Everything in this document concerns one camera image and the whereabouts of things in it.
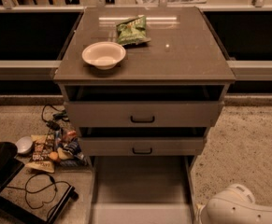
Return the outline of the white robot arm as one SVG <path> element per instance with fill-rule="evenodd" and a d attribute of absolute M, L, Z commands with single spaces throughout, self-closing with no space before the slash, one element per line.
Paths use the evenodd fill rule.
<path fill-rule="evenodd" d="M 198 206 L 194 224 L 272 224 L 272 206 L 258 205 L 247 187 L 233 184 Z"/>

